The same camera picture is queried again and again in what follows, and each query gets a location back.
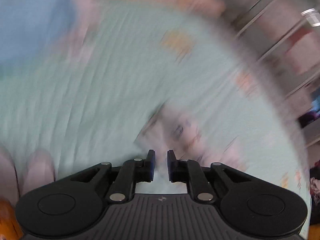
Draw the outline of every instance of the blue object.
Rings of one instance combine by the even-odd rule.
[[[36,54],[75,21],[72,0],[0,0],[0,64]]]

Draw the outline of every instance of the mint green fabric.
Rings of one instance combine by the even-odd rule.
[[[135,138],[167,100],[199,121],[210,147],[224,151],[237,138],[249,174],[287,187],[309,206],[299,153],[259,85],[246,94],[237,78],[245,64],[221,38],[217,24],[121,0],[106,0],[103,8],[100,28],[88,39],[95,49],[87,64],[69,63],[62,52],[11,66],[12,71],[4,68],[0,141],[12,153],[18,174],[38,147],[52,154],[58,178],[102,161],[117,166],[144,157]],[[170,31],[193,41],[182,59],[161,44]],[[178,188],[159,180],[137,190],[173,193]]]

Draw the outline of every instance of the ribbed gray surface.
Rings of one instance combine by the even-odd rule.
[[[36,240],[26,236],[24,240]],[[136,194],[126,204],[111,206],[93,228],[65,240],[253,240],[220,218],[213,206],[198,204],[188,194]],[[291,236],[282,240],[298,240]]]

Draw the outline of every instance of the blue pillow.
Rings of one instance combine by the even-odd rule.
[[[75,21],[73,0],[0,0],[0,64],[38,53]]]

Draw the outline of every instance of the bed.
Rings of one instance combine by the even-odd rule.
[[[244,46],[231,45],[222,20],[146,0],[100,3],[102,22],[84,41],[88,60],[55,51],[0,67],[0,142],[18,176],[37,148],[51,153],[58,179],[103,161],[143,158],[135,139],[168,102],[198,120],[210,147],[223,152],[236,141],[248,174],[292,190],[310,207],[301,134],[268,74]],[[156,172],[136,191],[186,189]],[[308,220],[300,234],[307,233]]]

